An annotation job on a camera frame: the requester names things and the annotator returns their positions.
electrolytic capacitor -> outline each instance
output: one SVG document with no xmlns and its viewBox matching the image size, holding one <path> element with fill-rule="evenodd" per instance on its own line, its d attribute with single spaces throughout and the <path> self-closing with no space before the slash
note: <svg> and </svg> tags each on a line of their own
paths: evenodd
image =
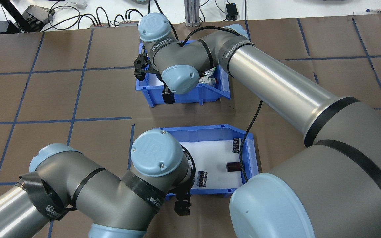
<svg viewBox="0 0 381 238">
<path fill-rule="evenodd" d="M 198 172 L 198 183 L 196 184 L 198 187 L 205 188 L 207 187 L 207 176 L 208 173 L 205 171 Z"/>
<path fill-rule="evenodd" d="M 233 153 L 239 153 L 240 140 L 240 138 L 233 138 Z"/>
</svg>

black capacitor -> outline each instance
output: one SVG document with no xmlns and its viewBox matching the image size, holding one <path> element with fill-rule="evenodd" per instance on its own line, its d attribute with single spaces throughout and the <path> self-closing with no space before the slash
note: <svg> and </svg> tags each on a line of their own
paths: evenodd
<svg viewBox="0 0 381 238">
<path fill-rule="evenodd" d="M 233 138 L 233 153 L 239 153 L 240 138 Z"/>
<path fill-rule="evenodd" d="M 240 167 L 240 162 L 229 162 L 226 163 L 226 171 L 227 172 L 237 172 L 242 171 L 242 168 Z"/>
<path fill-rule="evenodd" d="M 207 176 L 208 176 L 208 172 L 199 171 L 198 172 L 198 183 L 196 185 L 198 187 L 201 187 L 201 188 L 207 187 Z"/>
</svg>

velcro strap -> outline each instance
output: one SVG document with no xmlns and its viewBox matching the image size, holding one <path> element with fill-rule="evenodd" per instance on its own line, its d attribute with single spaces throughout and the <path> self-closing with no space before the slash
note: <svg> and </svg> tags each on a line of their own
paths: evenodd
<svg viewBox="0 0 381 238">
<path fill-rule="evenodd" d="M 124 174 L 121 181 L 144 202 L 148 203 L 156 213 L 160 211 L 166 196 L 163 191 L 139 178 L 130 170 Z"/>
<path fill-rule="evenodd" d="M 34 171 L 20 175 L 20 179 L 23 179 L 23 187 L 32 204 L 49 220 L 60 220 L 68 212 L 66 209 L 56 205 L 48 196 L 38 172 Z"/>
</svg>

black cable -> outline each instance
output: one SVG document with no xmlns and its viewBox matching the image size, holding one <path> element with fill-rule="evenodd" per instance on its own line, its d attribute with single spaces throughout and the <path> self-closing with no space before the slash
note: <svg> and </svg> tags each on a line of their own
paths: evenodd
<svg viewBox="0 0 381 238">
<path fill-rule="evenodd" d="M 110 21 L 110 23 L 114 26 L 114 27 L 118 27 L 120 25 L 120 23 L 118 21 Z"/>
<path fill-rule="evenodd" d="M 201 6 L 205 5 L 205 4 L 207 4 L 207 2 L 209 2 L 209 1 L 210 1 L 210 0 L 207 0 L 204 4 L 199 5 L 199 6 L 201 7 Z"/>
<path fill-rule="evenodd" d="M 226 15 L 226 18 L 224 18 L 224 20 L 222 20 L 222 21 L 225 21 L 226 19 L 227 19 L 227 14 L 218 6 L 218 4 L 217 4 L 217 0 L 214 0 L 214 2 L 216 3 L 216 6 L 217 6 L 217 8 L 221 11 L 221 12 L 223 12 L 224 13 L 224 15 Z"/>
<path fill-rule="evenodd" d="M 248 19 L 248 8 L 246 7 L 246 0 L 245 0 L 245 21 Z"/>
<path fill-rule="evenodd" d="M 160 13 L 161 13 L 162 15 L 165 15 L 165 14 L 163 13 L 163 11 L 161 10 L 160 5 L 158 4 L 158 1 L 157 1 L 157 0 L 154 0 L 154 2 L 155 2 L 155 4 L 157 5 L 157 8 L 158 8 L 158 10 L 160 11 Z M 174 26 L 173 26 L 173 24 L 171 24 L 170 21 L 168 21 L 168 23 L 169 23 L 170 26 L 171 26 L 171 30 L 173 30 L 174 37 L 178 40 L 179 38 L 178 38 L 178 36 L 177 36 L 176 29 L 174 29 Z"/>
<path fill-rule="evenodd" d="M 3 12 L 4 12 L 4 16 L 6 17 L 6 20 L 7 20 L 7 22 L 8 22 L 8 18 L 7 18 L 7 15 L 5 14 L 5 11 L 4 11 L 4 8 L 3 8 L 3 5 L 2 4 L 0 4 L 1 5 L 1 9 L 3 10 Z"/>
<path fill-rule="evenodd" d="M 201 13 L 202 13 L 202 16 L 204 17 L 204 21 L 205 21 L 205 15 L 204 15 L 204 13 L 202 12 L 202 9 L 201 9 L 201 7 L 199 7 L 199 10 L 201 11 Z"/>
<path fill-rule="evenodd" d="M 54 3 L 54 4 L 51 6 L 51 8 L 48 10 L 48 18 L 50 18 L 50 12 L 51 12 L 52 10 L 57 9 L 57 8 L 61 8 L 61 7 L 63 7 L 63 9 L 64 9 L 65 7 L 69 7 L 69 8 L 75 9 L 75 10 L 79 13 L 79 15 L 78 15 L 78 16 L 75 16 L 75 17 L 77 18 L 77 17 L 80 16 L 80 11 L 79 11 L 79 9 L 77 9 L 77 8 L 75 8 L 75 7 L 67 6 L 67 5 L 54 7 L 54 6 L 55 6 L 57 3 L 59 3 L 59 2 L 60 2 L 60 1 L 57 1 L 56 3 Z M 59 25 L 59 23 L 53 25 L 53 24 L 51 23 L 51 21 L 49 21 L 48 23 L 50 23 L 51 27 L 50 27 L 50 28 L 47 28 L 46 30 L 51 29 L 51 28 L 54 28 L 54 29 L 56 29 L 56 30 L 67 30 L 67 29 L 72 28 L 72 27 L 73 27 L 74 25 L 76 25 L 76 23 L 78 23 L 78 22 L 79 22 L 79 18 L 76 20 L 76 22 L 75 22 L 73 25 L 71 25 L 71 26 L 69 26 L 69 27 L 67 27 L 67 28 L 64 28 L 64 29 L 59 29 L 59 28 L 56 28 L 56 27 L 55 27 L 55 26 Z"/>
<path fill-rule="evenodd" d="M 82 20 L 83 17 L 88 17 L 89 19 L 91 19 L 91 21 L 92 21 L 92 25 L 95 26 L 95 22 L 94 22 L 94 20 L 92 20 L 92 18 L 91 18 L 90 16 L 88 16 L 88 15 L 91 15 L 91 14 L 86 13 L 86 14 L 83 14 L 83 15 L 80 16 L 80 18 L 79 18 L 79 22 L 77 23 L 77 29 L 78 29 L 78 30 L 80 29 L 80 21 Z"/>
<path fill-rule="evenodd" d="M 243 158 L 242 158 L 243 144 L 245 143 L 246 137 L 248 136 L 248 133 L 251 130 L 251 127 L 254 124 L 255 119 L 257 119 L 258 113 L 260 113 L 260 109 L 262 105 L 263 105 L 263 101 L 260 100 L 260 104 L 258 105 L 257 112 L 255 113 L 254 118 L 252 119 L 248 129 L 246 130 L 245 135 L 243 136 L 243 139 L 242 139 L 242 143 L 240 144 L 240 148 L 239 148 L 240 168 L 242 169 L 243 178 L 245 178 L 245 182 L 248 182 L 248 177 L 246 176 L 245 166 L 243 165 Z"/>
<path fill-rule="evenodd" d="M 100 18 L 98 17 L 98 9 L 101 9 L 101 10 L 104 11 L 104 13 L 106 14 L 106 17 L 107 17 L 108 27 L 110 27 L 110 18 L 108 18 L 108 14 L 107 14 L 107 12 L 106 12 L 105 9 L 103 9 L 102 7 L 97 7 L 97 19 L 98 19 L 98 23 L 99 23 L 100 26 L 101 26 L 101 21 L 100 21 Z"/>
<path fill-rule="evenodd" d="M 133 11 L 133 10 L 139 12 L 139 14 L 142 15 L 142 13 L 141 13 L 138 9 L 127 9 L 126 12 L 124 13 L 124 17 L 126 18 L 126 20 L 127 20 L 127 12 L 129 12 L 129 11 Z"/>
<path fill-rule="evenodd" d="M 127 17 L 129 18 L 129 20 L 130 20 L 130 14 L 131 14 L 132 12 L 137 12 L 137 13 L 139 13 L 139 14 L 141 15 L 141 17 L 143 17 L 143 15 L 142 15 L 142 13 L 141 13 L 140 11 L 133 9 L 133 10 L 131 10 L 131 11 L 129 12 L 129 14 L 127 15 Z"/>
<path fill-rule="evenodd" d="M 42 32 L 47 31 L 47 30 L 49 30 L 49 29 L 51 29 L 51 28 L 55 28 L 55 27 L 58 26 L 59 24 L 64 23 L 64 22 L 66 22 L 66 21 L 68 21 L 68 20 L 71 20 L 71 19 L 73 19 L 73 18 L 79 18 L 80 16 L 81 16 L 81 15 L 74 16 L 74 17 L 71 17 L 71 18 L 67 18 L 67 19 L 65 19 L 65 20 L 63 20 L 63 21 L 60 21 L 59 23 L 55 24 L 54 26 L 49 27 L 49 28 L 43 30 Z"/>
<path fill-rule="evenodd" d="M 122 19 L 123 19 L 123 22 L 124 22 L 124 17 L 123 17 L 123 15 L 121 15 L 121 14 L 117 14 L 116 16 L 115 16 L 115 18 L 114 18 L 114 21 L 117 21 L 117 18 L 118 17 L 121 17 Z"/>
<path fill-rule="evenodd" d="M 221 27 L 216 27 L 216 26 L 203 26 L 203 27 L 200 27 L 194 31 L 192 31 L 191 33 L 189 33 L 188 36 L 186 36 L 186 39 L 182 42 L 182 46 L 186 44 L 186 42 L 189 40 L 189 38 L 197 33 L 198 31 L 201 31 L 201 30 L 208 30 L 208 29 L 213 29 L 213 30 L 221 30 L 221 31 L 225 31 L 225 32 L 228 32 L 228 33 L 232 33 L 233 35 L 236 35 L 236 36 L 240 36 L 239 33 L 237 33 L 236 31 L 234 30 L 230 30 L 228 28 L 221 28 Z"/>
</svg>

